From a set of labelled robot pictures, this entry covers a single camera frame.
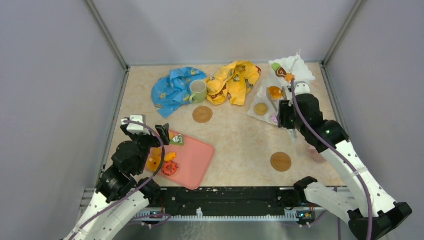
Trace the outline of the green round macaron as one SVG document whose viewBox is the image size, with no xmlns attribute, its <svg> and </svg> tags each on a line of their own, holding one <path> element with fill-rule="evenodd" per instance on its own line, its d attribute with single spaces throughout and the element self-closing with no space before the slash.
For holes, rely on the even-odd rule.
<svg viewBox="0 0 424 240">
<path fill-rule="evenodd" d="M 281 65 L 277 62 L 274 62 L 271 64 L 271 68 L 273 69 L 274 72 L 278 72 L 278 69 L 281 67 Z"/>
</svg>

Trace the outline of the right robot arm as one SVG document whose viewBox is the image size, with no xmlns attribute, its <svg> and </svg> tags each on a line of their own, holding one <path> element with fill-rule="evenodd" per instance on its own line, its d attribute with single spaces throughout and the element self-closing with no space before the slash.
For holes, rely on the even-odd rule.
<svg viewBox="0 0 424 240">
<path fill-rule="evenodd" d="M 376 181 L 343 127 L 335 120 L 324 119 L 314 95 L 280 100 L 277 121 L 279 128 L 298 131 L 333 166 L 353 196 L 349 199 L 307 176 L 294 184 L 297 205 L 323 207 L 343 220 L 358 240 L 379 240 L 412 214 L 406 202 L 396 201 Z"/>
</svg>

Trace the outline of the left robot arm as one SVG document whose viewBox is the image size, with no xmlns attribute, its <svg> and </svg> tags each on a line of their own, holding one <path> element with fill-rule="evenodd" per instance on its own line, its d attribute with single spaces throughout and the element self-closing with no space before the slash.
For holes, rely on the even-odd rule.
<svg viewBox="0 0 424 240">
<path fill-rule="evenodd" d="M 142 119 L 124 118 L 120 129 L 130 139 L 116 148 L 68 240 L 111 240 L 138 212 L 160 202 L 161 188 L 153 177 L 136 181 L 135 176 L 144 172 L 153 148 L 170 144 L 169 124 L 152 129 Z"/>
</svg>

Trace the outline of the purple sprinkled donut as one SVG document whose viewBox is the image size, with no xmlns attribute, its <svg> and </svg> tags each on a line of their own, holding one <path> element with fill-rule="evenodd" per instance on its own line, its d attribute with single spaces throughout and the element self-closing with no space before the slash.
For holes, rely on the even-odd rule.
<svg viewBox="0 0 424 240">
<path fill-rule="evenodd" d="M 270 121 L 272 122 L 272 124 L 278 125 L 278 114 L 274 113 L 273 115 L 271 115 Z"/>
</svg>

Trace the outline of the metal tongs white handle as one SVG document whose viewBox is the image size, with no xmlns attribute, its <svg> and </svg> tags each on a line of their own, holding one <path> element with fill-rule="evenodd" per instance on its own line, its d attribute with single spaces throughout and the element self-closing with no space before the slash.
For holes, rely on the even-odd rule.
<svg viewBox="0 0 424 240">
<path fill-rule="evenodd" d="M 268 87 L 266 88 L 266 96 L 267 96 L 268 100 L 270 101 L 271 105 L 273 106 L 276 114 L 278 115 L 278 113 L 279 113 L 279 108 L 277 106 L 278 100 L 271 100 L 271 98 L 270 98 L 270 96 L 268 94 Z M 290 136 L 291 141 L 293 143 L 295 143 L 297 141 L 297 138 L 298 138 L 297 137 L 296 130 L 295 129 L 288 129 L 287 132 L 288 132 L 288 134 Z"/>
</svg>

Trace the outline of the orange swirl cookie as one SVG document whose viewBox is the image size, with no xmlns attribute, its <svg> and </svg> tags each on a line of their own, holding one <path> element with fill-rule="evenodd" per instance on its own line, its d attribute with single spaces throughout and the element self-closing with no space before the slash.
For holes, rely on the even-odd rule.
<svg viewBox="0 0 424 240">
<path fill-rule="evenodd" d="M 288 83 L 291 83 L 295 79 L 295 76 L 292 73 L 287 73 L 284 78 Z"/>
</svg>

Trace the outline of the yellow orange pastry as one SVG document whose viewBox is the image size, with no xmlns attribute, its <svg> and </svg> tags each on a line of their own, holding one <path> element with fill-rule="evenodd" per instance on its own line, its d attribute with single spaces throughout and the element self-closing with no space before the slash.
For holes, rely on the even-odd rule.
<svg viewBox="0 0 424 240">
<path fill-rule="evenodd" d="M 283 97 L 282 89 L 278 86 L 270 86 L 267 93 L 272 101 L 279 101 Z"/>
</svg>

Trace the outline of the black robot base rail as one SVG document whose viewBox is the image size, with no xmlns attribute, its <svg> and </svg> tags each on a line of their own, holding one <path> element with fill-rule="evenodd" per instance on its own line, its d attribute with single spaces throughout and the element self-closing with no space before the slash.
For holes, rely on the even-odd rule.
<svg viewBox="0 0 424 240">
<path fill-rule="evenodd" d="M 164 187 L 151 199 L 150 209 L 175 217 L 295 217 L 311 218 L 319 209 L 302 202 L 293 187 Z"/>
</svg>

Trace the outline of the brown heart cookie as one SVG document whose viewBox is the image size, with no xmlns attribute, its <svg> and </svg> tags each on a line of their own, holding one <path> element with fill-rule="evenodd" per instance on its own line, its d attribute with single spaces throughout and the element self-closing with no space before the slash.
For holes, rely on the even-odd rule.
<svg viewBox="0 0 424 240">
<path fill-rule="evenodd" d="M 287 75 L 287 71 L 283 67 L 278 67 L 275 71 L 275 74 L 279 78 L 285 78 Z"/>
</svg>

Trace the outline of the round tan muffin cake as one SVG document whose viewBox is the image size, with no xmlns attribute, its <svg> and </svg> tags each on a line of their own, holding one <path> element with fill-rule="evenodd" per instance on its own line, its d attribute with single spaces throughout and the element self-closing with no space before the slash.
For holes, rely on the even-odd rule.
<svg viewBox="0 0 424 240">
<path fill-rule="evenodd" d="M 253 111 L 257 116 L 264 116 L 268 112 L 266 103 L 258 103 L 253 107 Z"/>
</svg>

